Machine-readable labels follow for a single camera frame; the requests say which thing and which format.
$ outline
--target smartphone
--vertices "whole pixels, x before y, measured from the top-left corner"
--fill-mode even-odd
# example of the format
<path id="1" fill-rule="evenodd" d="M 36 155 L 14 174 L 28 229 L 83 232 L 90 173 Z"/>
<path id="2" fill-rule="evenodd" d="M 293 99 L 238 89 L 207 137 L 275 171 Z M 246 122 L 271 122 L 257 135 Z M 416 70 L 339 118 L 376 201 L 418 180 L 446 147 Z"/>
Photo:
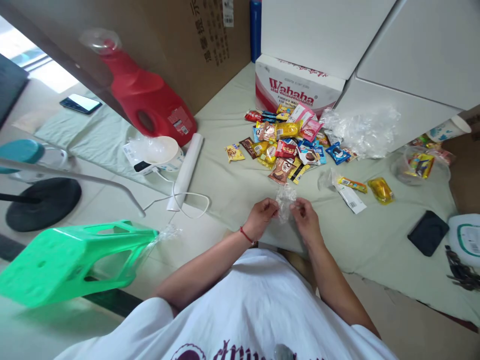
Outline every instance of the smartphone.
<path id="1" fill-rule="evenodd" d="M 60 105 L 65 108 L 76 110 L 82 114 L 90 115 L 99 107 L 101 107 L 102 103 L 85 96 L 72 94 L 60 101 Z"/>
<path id="2" fill-rule="evenodd" d="M 423 255 L 431 257 L 448 232 L 447 223 L 433 211 L 427 210 L 407 238 Z"/>

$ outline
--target power cord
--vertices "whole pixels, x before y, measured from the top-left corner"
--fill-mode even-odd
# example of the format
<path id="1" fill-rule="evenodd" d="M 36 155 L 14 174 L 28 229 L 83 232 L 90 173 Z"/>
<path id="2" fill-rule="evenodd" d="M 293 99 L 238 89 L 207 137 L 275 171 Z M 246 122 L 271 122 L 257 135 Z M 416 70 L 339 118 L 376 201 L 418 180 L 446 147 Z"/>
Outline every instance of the power cord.
<path id="1" fill-rule="evenodd" d="M 168 180 L 165 176 L 163 176 L 161 173 L 160 173 L 160 170 L 158 167 L 153 167 L 152 168 L 153 172 L 155 172 L 159 177 L 161 177 L 163 180 L 165 180 L 166 182 L 168 183 L 172 183 L 172 192 L 174 192 L 174 189 L 175 189 L 175 181 L 173 180 Z M 182 210 L 182 207 L 179 205 L 178 201 L 177 201 L 177 195 L 197 195 L 199 197 L 202 197 L 202 198 L 205 198 L 206 199 L 206 207 L 205 207 L 205 210 L 203 210 L 203 212 L 197 216 L 197 217 L 191 217 L 189 216 L 185 211 Z M 145 208 L 143 208 L 143 211 L 147 211 L 148 208 L 150 208 L 153 204 L 155 203 L 158 203 L 158 202 L 161 202 L 163 200 L 167 200 L 167 199 L 170 199 L 170 198 L 173 198 L 175 200 L 175 203 L 176 205 L 178 206 L 178 208 L 180 209 L 180 211 L 189 219 L 199 219 L 201 218 L 206 212 L 207 210 L 209 209 L 209 206 L 210 206 L 210 199 L 208 198 L 208 196 L 205 196 L 203 194 L 199 194 L 199 193 L 196 193 L 196 192 L 179 192 L 179 193 L 174 193 L 173 195 L 170 195 L 170 196 L 167 196 L 167 197 L 164 197 L 164 198 L 161 198 L 161 199 L 157 199 L 157 200 L 154 200 L 152 201 L 150 204 L 148 204 Z"/>

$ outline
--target red string bracelet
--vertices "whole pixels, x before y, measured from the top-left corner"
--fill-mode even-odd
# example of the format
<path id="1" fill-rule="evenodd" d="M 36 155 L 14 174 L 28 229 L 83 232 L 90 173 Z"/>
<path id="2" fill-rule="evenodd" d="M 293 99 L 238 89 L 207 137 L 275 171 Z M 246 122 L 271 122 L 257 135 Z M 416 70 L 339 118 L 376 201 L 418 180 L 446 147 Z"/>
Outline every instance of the red string bracelet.
<path id="1" fill-rule="evenodd" d="M 240 232 L 243 234 L 246 239 L 251 242 L 252 245 L 255 245 L 255 241 L 253 241 L 251 238 L 248 237 L 248 235 L 244 232 L 244 227 L 240 226 Z"/>

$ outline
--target white cabinet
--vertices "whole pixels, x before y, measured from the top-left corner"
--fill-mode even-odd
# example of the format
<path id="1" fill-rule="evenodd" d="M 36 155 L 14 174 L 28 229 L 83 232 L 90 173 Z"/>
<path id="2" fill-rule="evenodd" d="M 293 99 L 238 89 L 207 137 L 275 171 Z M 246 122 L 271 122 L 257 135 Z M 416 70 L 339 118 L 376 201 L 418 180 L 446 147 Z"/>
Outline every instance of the white cabinet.
<path id="1" fill-rule="evenodd" d="M 400 0 L 357 75 L 469 110 L 480 103 L 479 65 L 480 1 Z"/>
<path id="2" fill-rule="evenodd" d="M 347 80 L 395 0 L 263 0 L 261 52 Z"/>
<path id="3" fill-rule="evenodd" d="M 458 114 L 461 110 L 402 91 L 359 79 L 354 73 L 336 111 L 341 116 L 353 116 L 394 107 L 401 118 L 397 125 L 398 137 L 389 149 L 394 151 L 438 124 Z"/>

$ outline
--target white t-shirt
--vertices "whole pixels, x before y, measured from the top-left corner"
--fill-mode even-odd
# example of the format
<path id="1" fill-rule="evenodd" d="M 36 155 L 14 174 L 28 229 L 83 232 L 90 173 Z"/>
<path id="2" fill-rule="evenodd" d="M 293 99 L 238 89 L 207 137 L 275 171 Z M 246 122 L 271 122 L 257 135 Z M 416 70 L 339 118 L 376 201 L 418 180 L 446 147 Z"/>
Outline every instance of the white t-shirt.
<path id="1" fill-rule="evenodd" d="M 280 255 L 250 249 L 176 318 L 151 298 L 112 333 L 71 346 L 65 359 L 396 359 L 360 325 L 347 325 Z"/>

